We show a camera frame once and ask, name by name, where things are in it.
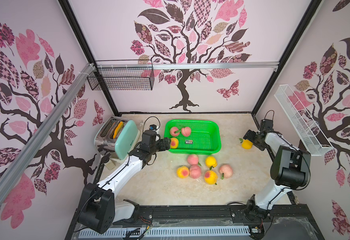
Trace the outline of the pink peach front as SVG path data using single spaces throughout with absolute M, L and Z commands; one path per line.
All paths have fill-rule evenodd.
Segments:
M 179 136 L 180 132 L 181 132 L 181 129 L 179 129 L 178 127 L 172 127 L 172 128 L 170 129 L 170 135 L 171 135 L 172 137 L 177 137 L 177 136 Z

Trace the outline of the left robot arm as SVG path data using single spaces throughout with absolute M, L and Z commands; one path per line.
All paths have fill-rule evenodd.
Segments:
M 97 184 L 87 184 L 78 205 L 77 223 L 103 234 L 114 222 L 130 219 L 139 206 L 117 200 L 126 183 L 149 162 L 157 152 L 168 151 L 171 139 L 144 140 L 128 153 L 128 159 L 117 170 Z

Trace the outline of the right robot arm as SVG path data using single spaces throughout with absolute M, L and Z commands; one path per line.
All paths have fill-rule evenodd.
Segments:
M 275 153 L 270 168 L 271 180 L 247 201 L 244 210 L 246 216 L 264 219 L 282 196 L 309 184 L 311 154 L 296 148 L 281 133 L 273 130 L 248 130 L 244 139 L 260 150 L 270 148 Z

